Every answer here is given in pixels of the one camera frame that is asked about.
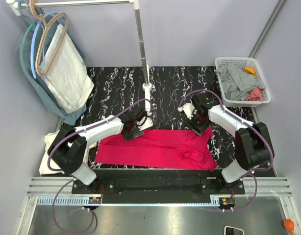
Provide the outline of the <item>pink red t shirt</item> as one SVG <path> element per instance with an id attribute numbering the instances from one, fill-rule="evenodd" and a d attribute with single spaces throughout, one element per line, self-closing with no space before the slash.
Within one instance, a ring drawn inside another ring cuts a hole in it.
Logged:
<path id="1" fill-rule="evenodd" d="M 207 128 L 201 136 L 189 130 L 146 130 L 125 141 L 121 134 L 100 141 L 97 163 L 156 168 L 214 171 L 217 162 L 208 149 L 213 136 Z"/>

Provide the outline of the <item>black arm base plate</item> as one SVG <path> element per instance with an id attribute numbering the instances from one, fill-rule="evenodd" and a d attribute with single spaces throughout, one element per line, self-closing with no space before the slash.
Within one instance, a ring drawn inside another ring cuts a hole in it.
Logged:
<path id="1" fill-rule="evenodd" d="M 212 195 L 243 195 L 242 181 L 219 182 L 220 170 L 98 169 L 90 185 L 76 180 L 72 194 L 102 193 L 104 204 L 203 204 Z"/>

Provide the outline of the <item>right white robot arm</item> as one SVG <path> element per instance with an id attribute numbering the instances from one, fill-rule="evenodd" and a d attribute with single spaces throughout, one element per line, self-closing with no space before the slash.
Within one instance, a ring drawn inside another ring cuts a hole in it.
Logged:
<path id="1" fill-rule="evenodd" d="M 204 101 L 201 94 L 194 95 L 190 103 L 180 103 L 178 111 L 185 114 L 185 125 L 198 136 L 214 123 L 234 137 L 235 159 L 221 171 L 219 182 L 231 184 L 250 171 L 267 171 L 273 166 L 275 155 L 266 124 L 238 117 L 219 99 Z"/>

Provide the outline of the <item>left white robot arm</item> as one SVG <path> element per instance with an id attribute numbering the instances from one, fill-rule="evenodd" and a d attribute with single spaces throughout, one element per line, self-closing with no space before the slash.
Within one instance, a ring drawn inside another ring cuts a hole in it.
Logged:
<path id="1" fill-rule="evenodd" d="M 153 126 L 150 113 L 135 107 L 117 115 L 80 127 L 65 125 L 62 127 L 48 149 L 49 160 L 54 161 L 63 173 L 92 184 L 96 173 L 83 161 L 86 150 L 101 140 L 121 134 L 125 141 L 139 137 L 144 130 Z"/>

